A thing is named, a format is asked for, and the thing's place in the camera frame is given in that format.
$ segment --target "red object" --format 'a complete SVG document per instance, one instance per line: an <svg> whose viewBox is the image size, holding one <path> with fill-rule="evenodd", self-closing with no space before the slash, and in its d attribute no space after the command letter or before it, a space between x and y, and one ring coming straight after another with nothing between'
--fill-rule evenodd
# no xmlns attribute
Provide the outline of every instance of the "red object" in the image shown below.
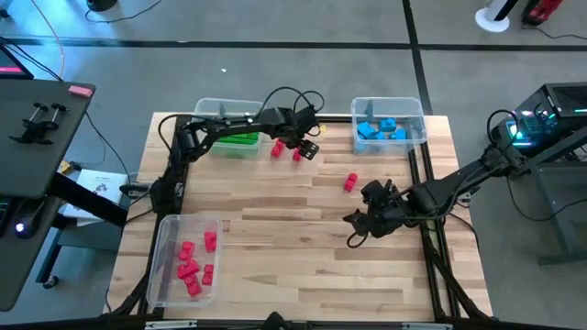
<svg viewBox="0 0 587 330"><path fill-rule="evenodd" d="M279 147L275 146L273 148L271 148L271 156L273 158L279 158L282 155L282 151L279 149Z"/></svg>
<svg viewBox="0 0 587 330"><path fill-rule="evenodd" d="M200 284L198 283L198 279L195 276L194 276L194 281L191 282L190 284L188 284L186 282L185 286L187 287L187 292L190 293L190 296L192 296L192 297L195 297L196 295L202 293L202 288L200 287Z"/></svg>
<svg viewBox="0 0 587 330"><path fill-rule="evenodd" d="M355 184L357 184L358 179L359 179L359 176L356 173L349 174L349 177L347 178L347 181L345 182L344 189L347 192L352 192L352 189L355 187Z"/></svg>
<svg viewBox="0 0 587 330"><path fill-rule="evenodd" d="M195 260L190 260L187 262L187 265L179 265L177 268L177 277L185 280L185 278L194 275L198 270L200 270L198 263Z"/></svg>
<svg viewBox="0 0 587 330"><path fill-rule="evenodd" d="M299 148L296 148L293 151L293 157L292 157L292 159L294 161L301 161L302 160L302 155L300 155L300 149Z"/></svg>
<svg viewBox="0 0 587 330"><path fill-rule="evenodd" d="M216 233L205 232L204 233L205 251L208 253L216 252Z"/></svg>
<svg viewBox="0 0 587 330"><path fill-rule="evenodd" d="M563 0L531 0L522 13L522 23L537 26L546 22Z"/></svg>
<svg viewBox="0 0 587 330"><path fill-rule="evenodd" d="M204 274L202 277L202 285L212 285L212 274Z"/></svg>
<svg viewBox="0 0 587 330"><path fill-rule="evenodd" d="M192 258L194 253L195 243L190 241L185 241L182 243L182 251L179 255L179 260L186 261Z"/></svg>
<svg viewBox="0 0 587 330"><path fill-rule="evenodd" d="M82 96L85 98L92 97L92 94L94 93L94 92L92 92L91 89L88 89L85 87L80 87L80 86L72 86L72 87L70 87L69 91L71 94Z"/></svg>
<svg viewBox="0 0 587 330"><path fill-rule="evenodd" d="M279 151L283 151L283 149L285 148L285 143L277 139L277 141L275 141L275 147L279 148Z"/></svg>
<svg viewBox="0 0 587 330"><path fill-rule="evenodd" d="M183 282L187 286L190 286L190 285L194 284L194 282L195 282L195 275L191 275L191 276L186 277L185 279L183 279Z"/></svg>

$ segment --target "concrete floor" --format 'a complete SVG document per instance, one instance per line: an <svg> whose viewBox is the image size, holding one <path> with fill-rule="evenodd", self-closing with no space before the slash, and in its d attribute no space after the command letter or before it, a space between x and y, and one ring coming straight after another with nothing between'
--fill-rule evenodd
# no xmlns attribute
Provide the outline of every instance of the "concrete floor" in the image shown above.
<svg viewBox="0 0 587 330"><path fill-rule="evenodd" d="M500 35L475 27L473 15L482 7L482 0L410 2L420 43L587 45L587 41L551 40L537 31L521 30L518 17L525 1L510 15L510 30ZM409 41L401 0L174 0L163 1L134 20L111 25L85 22L82 0L38 3L58 34L70 38ZM118 17L120 12L128 15L144 3L121 1L122 9L106 12L104 17ZM0 20L3 36L50 36L28 1L13 1L9 10L15 18ZM586 13L585 2L567 0L543 28L554 35L587 35L583 23ZM266 28L267 21L271 28ZM56 47L24 48L54 71L59 69ZM130 171L138 169L151 114L192 111L202 97L258 100L275 87L291 85L320 91L327 99L325 112L329 113L348 113L350 100L358 96L419 97L411 50L66 47L65 52L63 78L97 86L90 114ZM449 116L460 164L481 155L487 144L485 120L493 110L516 107L542 83L587 81L585 55L566 51L421 51L432 111ZM49 79L28 67L39 78ZM275 103L288 99L289 95L281 95ZM94 162L101 156L100 141L83 122L67 159ZM104 164L90 168L121 171L111 152ZM521 206L529 207L527 201L535 197L531 185L516 182L514 188ZM541 210L526 209L540 216ZM586 328L587 263L546 269L537 266L538 257L559 251L550 224L528 222L519 216L500 179L486 182L474 195L471 215L495 316L512 322ZM36 275L33 269L17 307L0 313L0 323L100 314L114 259L109 252L64 249L54 270L63 282L44 291L32 282ZM31 308L40 312L31 314Z"/></svg>

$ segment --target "butcher block tabletop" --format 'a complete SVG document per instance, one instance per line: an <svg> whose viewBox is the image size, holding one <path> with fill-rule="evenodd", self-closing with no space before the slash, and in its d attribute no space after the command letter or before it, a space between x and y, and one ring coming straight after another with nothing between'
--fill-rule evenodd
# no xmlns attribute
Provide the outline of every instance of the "butcher block tabletop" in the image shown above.
<svg viewBox="0 0 587 330"><path fill-rule="evenodd" d="M168 150L158 134L169 113L155 113L150 123L138 181L150 183L163 173ZM360 189L372 180L392 179L400 190L412 183L407 155L353 155L351 124L326 124L311 139L320 147L313 160L292 161L285 150L271 158L274 141L263 136L255 160L207 154L190 165L182 213L217 215L224 241L216 297L204 308L166 308L169 319L259 319L273 312L306 321L432 321L420 231L401 227L380 239L368 238L350 249L351 225L342 221L356 208L365 210ZM164 123L171 141L174 119ZM426 117L435 176L459 166L449 121ZM416 155L424 181L420 148ZM353 192L343 185L349 173L359 175ZM128 216L149 210L145 198ZM470 222L469 211L453 211ZM141 216L124 228L108 301L117 308L145 272L155 214ZM445 225L455 277L487 314L492 314L475 237L448 217ZM446 285L439 277L443 307Z"/></svg>

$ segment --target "red block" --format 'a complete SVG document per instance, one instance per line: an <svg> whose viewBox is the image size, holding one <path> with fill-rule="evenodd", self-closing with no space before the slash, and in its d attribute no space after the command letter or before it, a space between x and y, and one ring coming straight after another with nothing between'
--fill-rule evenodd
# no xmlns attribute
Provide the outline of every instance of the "red block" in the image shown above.
<svg viewBox="0 0 587 330"><path fill-rule="evenodd" d="M202 285L212 285L212 274L204 274L202 277Z"/></svg>
<svg viewBox="0 0 587 330"><path fill-rule="evenodd" d="M279 149L279 147L275 146L271 149L271 156L273 158L279 158L282 155L282 151Z"/></svg>
<svg viewBox="0 0 587 330"><path fill-rule="evenodd" d="M205 232L204 233L205 251L208 253L216 252L216 233Z"/></svg>
<svg viewBox="0 0 587 330"><path fill-rule="evenodd" d="M190 284L185 283L185 286L187 287L187 292L190 293L190 296L192 297L195 297L196 295L202 293L202 288L200 287L198 279L195 276L194 281Z"/></svg>
<svg viewBox="0 0 587 330"><path fill-rule="evenodd" d="M187 285L188 287L192 284L194 284L195 282L195 275L191 275L186 277L185 279L183 279L183 282L185 283L185 285Z"/></svg>
<svg viewBox="0 0 587 330"><path fill-rule="evenodd" d="M345 182L344 189L347 192L352 192L352 189L355 187L355 184L357 183L358 179L359 179L359 176L356 173L349 174L349 177L347 178L347 181Z"/></svg>
<svg viewBox="0 0 587 330"><path fill-rule="evenodd" d="M293 151L293 157L292 157L292 159L294 161L302 161L302 155L300 155L300 149L299 148L296 148Z"/></svg>
<svg viewBox="0 0 587 330"><path fill-rule="evenodd" d="M195 260L189 260L187 265L179 265L177 268L177 277L185 280L185 278L194 275L198 270L200 270L198 263Z"/></svg>
<svg viewBox="0 0 587 330"><path fill-rule="evenodd" d="M182 243L182 251L179 255L179 260L186 261L192 258L192 255L195 250L195 243L190 241L185 241Z"/></svg>
<svg viewBox="0 0 587 330"><path fill-rule="evenodd" d="M283 151L283 149L285 148L285 143L277 139L277 141L275 141L275 147L279 148L279 151Z"/></svg>

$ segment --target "clear plastic bin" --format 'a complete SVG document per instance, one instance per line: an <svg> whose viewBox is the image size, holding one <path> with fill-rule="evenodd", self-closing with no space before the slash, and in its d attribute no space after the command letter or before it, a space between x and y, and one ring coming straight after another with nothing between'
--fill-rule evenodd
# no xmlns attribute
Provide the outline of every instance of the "clear plastic bin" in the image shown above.
<svg viewBox="0 0 587 330"><path fill-rule="evenodd" d="M205 250L204 233L216 232L216 252ZM183 280L177 277L177 269L185 261L179 260L182 243L195 243L192 258L200 266L195 277L202 292L191 297ZM204 307L215 296L222 248L222 223L219 218L203 214L167 215L161 220L155 254L149 275L147 302L151 307ZM202 284L204 267L214 265L212 285Z"/></svg>
<svg viewBox="0 0 587 330"><path fill-rule="evenodd" d="M255 101L203 98L195 105L194 114L216 118L244 116L246 113L254 116L262 105L262 102ZM262 136L262 133L250 134L248 137L243 135L240 137L241 143L227 142L228 137L219 139L212 145L210 154L235 159L256 159L259 156ZM204 137L205 133L199 131L200 141Z"/></svg>
<svg viewBox="0 0 587 330"><path fill-rule="evenodd" d="M352 128L355 154L401 154L426 142L424 112L420 101L413 97L358 97L352 100ZM358 124L368 122L378 129L383 119L393 118L397 128L405 129L406 139L366 139L359 135Z"/></svg>

